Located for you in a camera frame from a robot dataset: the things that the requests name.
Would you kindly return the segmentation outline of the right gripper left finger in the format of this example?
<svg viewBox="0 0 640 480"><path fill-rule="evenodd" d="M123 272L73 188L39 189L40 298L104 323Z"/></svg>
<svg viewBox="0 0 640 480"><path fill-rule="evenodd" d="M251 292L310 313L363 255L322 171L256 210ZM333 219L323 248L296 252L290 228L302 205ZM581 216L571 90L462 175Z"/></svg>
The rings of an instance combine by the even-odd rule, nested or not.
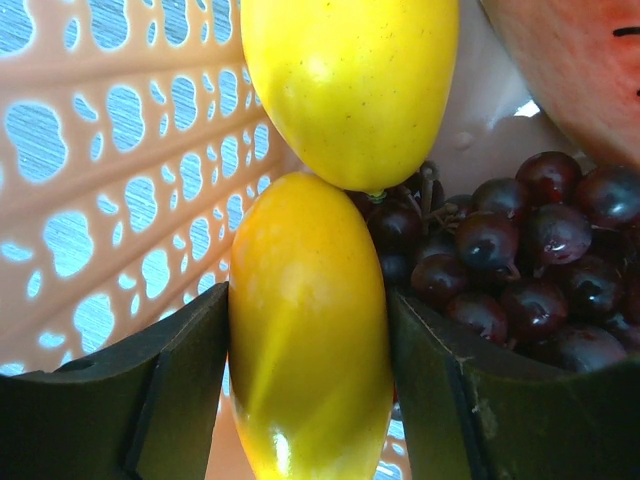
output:
<svg viewBox="0 0 640 480"><path fill-rule="evenodd" d="M53 372L1 379L4 479L202 479L229 344L227 284Z"/></svg>

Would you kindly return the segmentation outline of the purple toy grape bunch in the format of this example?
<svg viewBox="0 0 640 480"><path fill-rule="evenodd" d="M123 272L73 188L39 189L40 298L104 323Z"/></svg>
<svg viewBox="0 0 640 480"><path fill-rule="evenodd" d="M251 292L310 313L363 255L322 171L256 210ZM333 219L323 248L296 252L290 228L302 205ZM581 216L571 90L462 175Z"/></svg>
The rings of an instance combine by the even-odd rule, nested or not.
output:
<svg viewBox="0 0 640 480"><path fill-rule="evenodd" d="M560 151L446 196L427 163L354 192L390 285L501 347L577 373L639 350L639 173Z"/></svg>

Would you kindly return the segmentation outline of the orange toy fruit slice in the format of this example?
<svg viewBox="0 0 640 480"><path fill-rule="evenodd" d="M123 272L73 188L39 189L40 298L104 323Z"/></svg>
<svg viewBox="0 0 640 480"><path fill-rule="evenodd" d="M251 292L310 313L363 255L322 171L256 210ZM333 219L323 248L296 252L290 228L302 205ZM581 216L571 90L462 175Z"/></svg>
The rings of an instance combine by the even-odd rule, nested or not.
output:
<svg viewBox="0 0 640 480"><path fill-rule="evenodd" d="M370 479L393 397L386 294L364 220L308 173L275 181L231 248L229 367L259 479Z"/></svg>

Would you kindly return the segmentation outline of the yellow toy lemon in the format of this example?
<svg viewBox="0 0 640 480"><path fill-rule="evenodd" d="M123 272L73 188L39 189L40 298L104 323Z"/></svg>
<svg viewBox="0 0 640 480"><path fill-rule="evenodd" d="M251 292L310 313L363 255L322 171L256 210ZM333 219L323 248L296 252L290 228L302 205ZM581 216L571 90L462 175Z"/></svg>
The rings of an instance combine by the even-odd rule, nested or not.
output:
<svg viewBox="0 0 640 480"><path fill-rule="evenodd" d="M451 89L455 1L245 1L241 39L280 135L323 180L377 193L415 173Z"/></svg>

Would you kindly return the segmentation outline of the toy watermelon slice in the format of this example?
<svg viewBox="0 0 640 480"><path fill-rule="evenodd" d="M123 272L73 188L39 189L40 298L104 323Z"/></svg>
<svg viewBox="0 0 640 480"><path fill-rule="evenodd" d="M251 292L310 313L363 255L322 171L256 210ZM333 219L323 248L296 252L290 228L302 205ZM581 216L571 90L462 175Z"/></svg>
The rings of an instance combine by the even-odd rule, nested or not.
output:
<svg viewBox="0 0 640 480"><path fill-rule="evenodd" d="M538 105L593 160L639 164L639 4L486 1Z"/></svg>

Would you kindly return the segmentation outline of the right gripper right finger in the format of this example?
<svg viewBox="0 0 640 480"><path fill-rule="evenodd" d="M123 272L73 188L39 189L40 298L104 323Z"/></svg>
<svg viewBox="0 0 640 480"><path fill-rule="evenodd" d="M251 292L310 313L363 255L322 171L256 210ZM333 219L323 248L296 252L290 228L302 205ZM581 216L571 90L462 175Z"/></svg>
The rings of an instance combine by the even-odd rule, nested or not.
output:
<svg viewBox="0 0 640 480"><path fill-rule="evenodd" d="M638 477L637 356L573 374L496 346L400 290L387 305L413 478Z"/></svg>

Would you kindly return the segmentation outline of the pink plastic basket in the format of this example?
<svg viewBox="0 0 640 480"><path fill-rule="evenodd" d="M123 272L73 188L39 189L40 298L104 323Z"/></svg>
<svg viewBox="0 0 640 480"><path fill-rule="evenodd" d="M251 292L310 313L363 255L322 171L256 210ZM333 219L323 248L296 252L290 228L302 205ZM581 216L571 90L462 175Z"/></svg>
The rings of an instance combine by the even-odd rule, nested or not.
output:
<svg viewBox="0 0 640 480"><path fill-rule="evenodd" d="M299 161L236 1L1 5L1 379L53 372L226 280L249 206ZM206 474L249 479L223 371Z"/></svg>

